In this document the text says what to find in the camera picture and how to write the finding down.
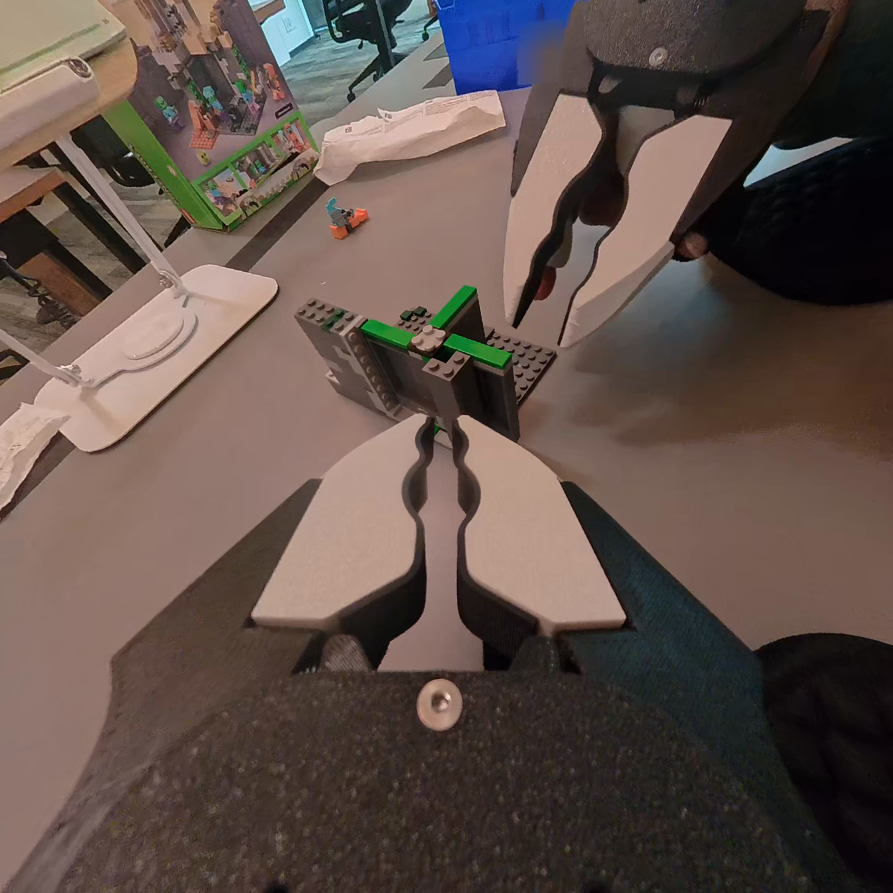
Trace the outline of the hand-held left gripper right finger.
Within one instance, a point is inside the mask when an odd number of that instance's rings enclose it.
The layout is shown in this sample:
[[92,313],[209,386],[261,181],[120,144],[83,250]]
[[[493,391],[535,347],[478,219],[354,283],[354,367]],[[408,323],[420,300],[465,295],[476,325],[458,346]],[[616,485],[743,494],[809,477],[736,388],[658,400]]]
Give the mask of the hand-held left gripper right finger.
[[627,620],[559,477],[469,415],[453,425],[456,596],[480,639],[616,630]]

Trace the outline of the wooden table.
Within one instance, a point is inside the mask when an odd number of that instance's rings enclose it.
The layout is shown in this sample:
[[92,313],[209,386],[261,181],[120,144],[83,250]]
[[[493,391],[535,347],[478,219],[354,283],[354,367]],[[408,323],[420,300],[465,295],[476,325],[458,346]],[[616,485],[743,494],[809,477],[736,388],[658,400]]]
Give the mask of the wooden table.
[[[99,195],[77,162],[75,142],[63,139],[128,98],[137,78],[137,59],[128,39],[89,60],[67,55],[2,93],[2,226],[28,213],[48,195],[61,203],[130,273],[147,259],[126,240],[123,212]],[[42,322],[66,328],[110,296],[111,289],[71,253],[46,226],[27,224],[23,233],[2,240],[13,245],[13,260],[2,262],[2,278],[23,288],[39,282]]]

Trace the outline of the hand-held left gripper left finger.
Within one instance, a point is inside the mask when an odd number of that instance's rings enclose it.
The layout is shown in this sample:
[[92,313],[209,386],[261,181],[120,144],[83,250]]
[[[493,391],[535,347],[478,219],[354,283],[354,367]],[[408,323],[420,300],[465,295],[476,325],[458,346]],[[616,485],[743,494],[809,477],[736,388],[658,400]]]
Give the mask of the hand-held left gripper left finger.
[[401,634],[420,619],[433,435],[433,419],[410,415],[323,475],[252,609],[256,625]]

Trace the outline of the orange and blue brick figure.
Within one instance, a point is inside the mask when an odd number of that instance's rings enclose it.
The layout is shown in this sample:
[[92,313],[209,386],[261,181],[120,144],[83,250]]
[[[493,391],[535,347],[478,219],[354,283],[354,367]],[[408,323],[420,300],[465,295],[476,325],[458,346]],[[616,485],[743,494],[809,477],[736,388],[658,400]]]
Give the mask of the orange and blue brick figure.
[[326,211],[329,215],[330,232],[336,240],[346,239],[370,218],[368,211],[363,208],[341,207],[334,196],[327,201]]

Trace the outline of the person's black clothing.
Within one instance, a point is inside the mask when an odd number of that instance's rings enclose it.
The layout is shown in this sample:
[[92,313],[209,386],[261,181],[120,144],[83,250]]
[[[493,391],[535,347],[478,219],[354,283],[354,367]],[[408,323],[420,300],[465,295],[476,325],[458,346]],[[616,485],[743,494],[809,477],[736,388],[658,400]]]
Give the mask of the person's black clothing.
[[892,889],[892,646],[838,633],[757,650],[773,738],[846,867]]

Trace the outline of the printed clear plastic bag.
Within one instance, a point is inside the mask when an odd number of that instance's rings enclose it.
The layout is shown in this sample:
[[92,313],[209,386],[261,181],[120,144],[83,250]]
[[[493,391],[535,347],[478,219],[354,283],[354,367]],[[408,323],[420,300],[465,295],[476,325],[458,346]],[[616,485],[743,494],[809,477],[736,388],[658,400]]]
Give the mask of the printed clear plastic bag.
[[5,509],[70,415],[22,403],[1,425],[1,508]]

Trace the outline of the black office chair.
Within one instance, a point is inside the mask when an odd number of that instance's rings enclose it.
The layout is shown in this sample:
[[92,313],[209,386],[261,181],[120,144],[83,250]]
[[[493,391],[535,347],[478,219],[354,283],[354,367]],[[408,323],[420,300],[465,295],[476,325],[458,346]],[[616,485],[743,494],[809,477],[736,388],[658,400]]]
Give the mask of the black office chair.
[[357,89],[375,83],[418,47],[430,41],[438,24],[435,2],[333,1],[325,3],[329,37],[338,46],[356,45],[373,52],[363,70],[347,87],[347,101]]

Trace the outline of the person's right forearm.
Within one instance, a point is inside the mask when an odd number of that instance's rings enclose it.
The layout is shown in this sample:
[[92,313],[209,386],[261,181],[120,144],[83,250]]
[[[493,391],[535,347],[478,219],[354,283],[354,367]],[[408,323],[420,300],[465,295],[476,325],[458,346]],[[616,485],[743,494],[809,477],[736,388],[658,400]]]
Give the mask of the person's right forearm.
[[756,285],[827,307],[891,304],[892,3],[846,2],[819,72],[773,136],[782,150],[847,142],[731,187],[677,246]]

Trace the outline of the white desk stand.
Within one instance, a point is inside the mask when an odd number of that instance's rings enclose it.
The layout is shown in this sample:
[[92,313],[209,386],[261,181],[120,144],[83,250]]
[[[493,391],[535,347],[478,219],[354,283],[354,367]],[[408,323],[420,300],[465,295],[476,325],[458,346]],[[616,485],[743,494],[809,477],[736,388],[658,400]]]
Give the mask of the white desk stand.
[[75,168],[147,255],[161,291],[85,351],[55,365],[2,331],[2,343],[47,374],[35,405],[64,416],[61,433],[82,452],[105,450],[135,429],[278,295],[269,277],[205,264],[179,274],[106,178],[70,137],[57,140]]

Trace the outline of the green toy brick box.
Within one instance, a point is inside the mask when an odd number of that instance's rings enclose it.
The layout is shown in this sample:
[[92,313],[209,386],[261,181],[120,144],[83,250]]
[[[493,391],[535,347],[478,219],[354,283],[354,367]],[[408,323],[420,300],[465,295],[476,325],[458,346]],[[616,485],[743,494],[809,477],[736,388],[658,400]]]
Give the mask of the green toy brick box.
[[106,1],[138,73],[104,118],[182,216],[229,231],[313,171],[318,146],[247,1]]

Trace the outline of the grey desk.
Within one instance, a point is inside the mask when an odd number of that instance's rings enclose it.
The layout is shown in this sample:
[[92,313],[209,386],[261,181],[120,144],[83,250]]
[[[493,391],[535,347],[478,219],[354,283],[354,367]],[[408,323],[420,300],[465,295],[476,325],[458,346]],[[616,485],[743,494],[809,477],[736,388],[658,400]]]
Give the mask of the grey desk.
[[[381,320],[478,288],[504,320],[505,130],[358,171],[356,240],[300,193],[169,257],[247,263],[280,293],[127,439],[74,451],[2,520],[2,886],[53,824],[106,719],[112,656],[305,480],[387,427],[335,394],[294,319],[314,296]],[[715,261],[668,265],[562,352],[521,440],[749,646],[891,641],[891,305],[814,307]]]

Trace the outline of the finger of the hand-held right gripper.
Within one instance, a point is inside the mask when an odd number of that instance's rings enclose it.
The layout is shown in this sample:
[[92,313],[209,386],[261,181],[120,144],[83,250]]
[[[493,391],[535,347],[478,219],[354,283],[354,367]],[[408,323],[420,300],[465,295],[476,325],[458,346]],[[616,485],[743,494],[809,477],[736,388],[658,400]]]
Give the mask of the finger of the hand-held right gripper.
[[593,268],[569,306],[560,347],[585,340],[669,262],[672,235],[730,128],[729,119],[694,115],[642,142],[627,173],[622,213],[597,243]]
[[549,262],[562,251],[573,201],[603,136],[586,95],[557,95],[509,207],[504,304],[514,328],[533,304]]

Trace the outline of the grey and green brick build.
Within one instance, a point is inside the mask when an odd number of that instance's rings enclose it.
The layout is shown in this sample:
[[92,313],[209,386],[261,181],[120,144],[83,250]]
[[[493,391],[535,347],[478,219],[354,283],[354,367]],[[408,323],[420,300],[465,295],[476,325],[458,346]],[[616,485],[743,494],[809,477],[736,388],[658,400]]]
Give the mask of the grey and green brick build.
[[321,299],[295,318],[337,393],[393,420],[426,414],[446,438],[453,421],[469,415],[518,441],[520,407],[556,358],[551,348],[485,325],[472,286],[435,312],[411,307],[393,325]]

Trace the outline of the blue plastic bin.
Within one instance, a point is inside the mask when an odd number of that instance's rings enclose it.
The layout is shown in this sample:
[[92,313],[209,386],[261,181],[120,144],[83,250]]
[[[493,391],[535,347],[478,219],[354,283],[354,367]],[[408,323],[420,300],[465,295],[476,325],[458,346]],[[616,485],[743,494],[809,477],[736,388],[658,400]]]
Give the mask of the blue plastic bin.
[[438,1],[458,94],[528,87],[556,47],[574,1]]

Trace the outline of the white paper bag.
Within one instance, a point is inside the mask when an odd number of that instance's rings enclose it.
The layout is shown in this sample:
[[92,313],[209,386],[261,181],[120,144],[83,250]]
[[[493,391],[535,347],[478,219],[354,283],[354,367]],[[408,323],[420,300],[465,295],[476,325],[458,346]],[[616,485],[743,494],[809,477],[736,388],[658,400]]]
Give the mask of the white paper bag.
[[506,126],[497,91],[432,98],[325,133],[314,175],[327,186],[346,180],[357,167],[428,157]]

